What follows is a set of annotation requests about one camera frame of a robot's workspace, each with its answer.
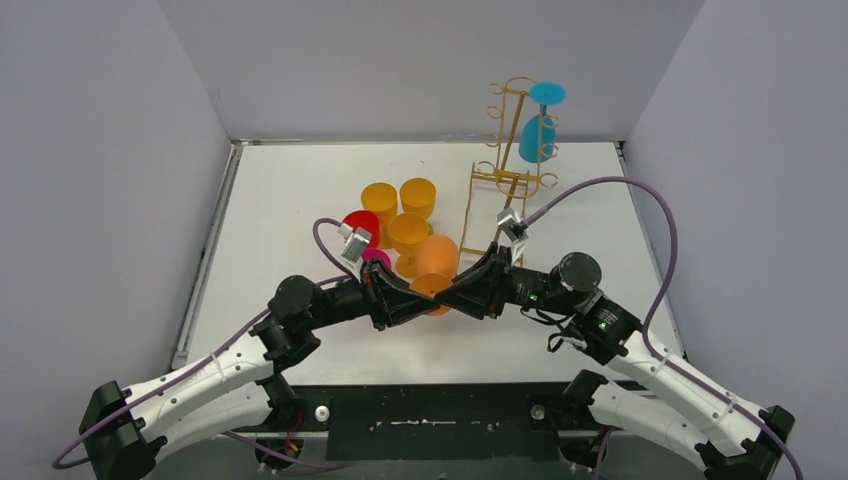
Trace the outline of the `pink plastic wine glass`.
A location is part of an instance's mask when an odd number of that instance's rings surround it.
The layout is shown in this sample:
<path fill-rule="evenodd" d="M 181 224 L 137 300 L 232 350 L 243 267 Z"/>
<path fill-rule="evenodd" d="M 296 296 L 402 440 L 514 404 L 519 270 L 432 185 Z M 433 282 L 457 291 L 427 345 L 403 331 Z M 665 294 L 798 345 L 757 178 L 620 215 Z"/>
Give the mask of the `pink plastic wine glass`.
<path fill-rule="evenodd" d="M 388 253 L 379 248 L 366 248 L 362 253 L 362 260 L 364 263 L 371 260 L 379 260 L 384 263 L 388 269 L 392 267 L 392 260 Z"/>

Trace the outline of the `orange plastic wine glass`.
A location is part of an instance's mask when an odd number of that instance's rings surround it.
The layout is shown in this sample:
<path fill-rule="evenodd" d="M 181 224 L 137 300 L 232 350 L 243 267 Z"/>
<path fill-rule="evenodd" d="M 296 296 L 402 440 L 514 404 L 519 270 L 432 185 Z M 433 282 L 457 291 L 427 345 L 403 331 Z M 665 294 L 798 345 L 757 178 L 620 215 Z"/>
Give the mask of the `orange plastic wine glass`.
<path fill-rule="evenodd" d="M 459 264 L 459 248 L 444 235 L 428 236 L 421 242 L 415 257 L 416 275 L 410 288 L 433 298 L 453 285 Z"/>

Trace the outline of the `yellow wine glass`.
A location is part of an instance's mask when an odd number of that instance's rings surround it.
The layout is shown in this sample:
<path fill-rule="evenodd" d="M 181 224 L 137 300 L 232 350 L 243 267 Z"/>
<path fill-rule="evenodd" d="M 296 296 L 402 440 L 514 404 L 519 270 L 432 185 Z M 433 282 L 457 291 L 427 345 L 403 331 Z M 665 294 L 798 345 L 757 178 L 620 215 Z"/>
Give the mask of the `yellow wine glass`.
<path fill-rule="evenodd" d="M 393 244 L 388 227 L 398 211 L 397 190 L 389 183 L 372 183 L 362 190 L 360 201 L 363 208 L 374 213 L 379 220 L 381 229 L 379 247 L 383 250 L 392 249 Z"/>
<path fill-rule="evenodd" d="M 428 221 L 417 213 L 401 213 L 389 222 L 388 235 L 398 253 L 395 269 L 400 276 L 407 279 L 416 276 L 415 258 L 429 234 Z"/>
<path fill-rule="evenodd" d="M 428 219 L 436 202 L 436 186 L 426 178 L 411 178 L 404 182 L 399 191 L 404 213 L 414 213 Z"/>

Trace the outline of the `red plastic wine glass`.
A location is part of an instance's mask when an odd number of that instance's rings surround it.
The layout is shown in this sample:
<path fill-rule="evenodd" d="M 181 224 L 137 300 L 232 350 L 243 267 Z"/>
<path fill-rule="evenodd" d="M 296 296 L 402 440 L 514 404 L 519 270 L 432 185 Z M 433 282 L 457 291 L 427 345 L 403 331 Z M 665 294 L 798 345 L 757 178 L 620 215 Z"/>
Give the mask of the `red plastic wine glass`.
<path fill-rule="evenodd" d="M 381 225 L 379 218 L 375 213 L 369 210 L 356 210 L 347 214 L 343 218 L 342 223 L 350 226 L 353 230 L 357 230 L 358 228 L 366 230 L 371 235 L 368 247 L 379 247 L 381 240 Z"/>

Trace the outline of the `yellow wine glass front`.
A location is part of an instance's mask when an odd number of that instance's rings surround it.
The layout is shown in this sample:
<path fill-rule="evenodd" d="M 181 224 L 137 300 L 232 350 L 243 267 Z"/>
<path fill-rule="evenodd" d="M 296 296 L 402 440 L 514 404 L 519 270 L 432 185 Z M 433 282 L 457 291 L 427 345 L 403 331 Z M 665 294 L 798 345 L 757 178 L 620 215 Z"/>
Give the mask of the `yellow wine glass front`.
<path fill-rule="evenodd" d="M 397 190 L 389 183 L 372 183 L 362 190 L 360 201 L 363 208 L 374 213 L 379 220 L 381 229 L 379 247 L 383 250 L 392 249 L 393 244 L 388 227 L 398 211 Z"/>

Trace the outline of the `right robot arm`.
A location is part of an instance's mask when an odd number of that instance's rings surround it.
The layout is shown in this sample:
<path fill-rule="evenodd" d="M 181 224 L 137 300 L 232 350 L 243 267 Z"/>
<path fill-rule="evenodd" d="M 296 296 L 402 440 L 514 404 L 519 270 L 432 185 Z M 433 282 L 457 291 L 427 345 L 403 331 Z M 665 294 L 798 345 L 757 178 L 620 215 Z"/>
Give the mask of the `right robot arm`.
<path fill-rule="evenodd" d="M 652 395 L 582 370 L 563 393 L 572 426 L 596 422 L 638 435 L 686 459 L 707 479 L 771 478 L 785 456 L 793 415 L 742 399 L 688 364 L 646 322 L 606 296 L 601 277 L 597 261 L 584 252 L 566 254 L 543 273 L 513 265 L 510 249 L 493 244 L 435 298 L 478 319 L 495 318 L 508 304 L 534 311 L 557 329 L 551 348 L 570 344 Z"/>

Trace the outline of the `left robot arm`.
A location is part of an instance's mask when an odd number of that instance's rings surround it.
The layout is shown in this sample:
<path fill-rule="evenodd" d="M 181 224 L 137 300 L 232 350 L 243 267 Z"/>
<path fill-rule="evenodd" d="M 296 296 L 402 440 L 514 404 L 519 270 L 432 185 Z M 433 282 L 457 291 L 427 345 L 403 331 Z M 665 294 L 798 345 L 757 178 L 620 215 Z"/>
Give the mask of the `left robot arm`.
<path fill-rule="evenodd" d="M 382 331 L 437 307 L 381 261 L 328 288 L 289 276 L 256 320 L 203 359 L 158 379 L 95 389 L 79 427 L 92 470 L 98 479 L 141 479 L 158 457 L 205 435 L 261 423 L 285 430 L 297 404 L 280 375 L 319 347 L 315 330 L 368 317 Z"/>

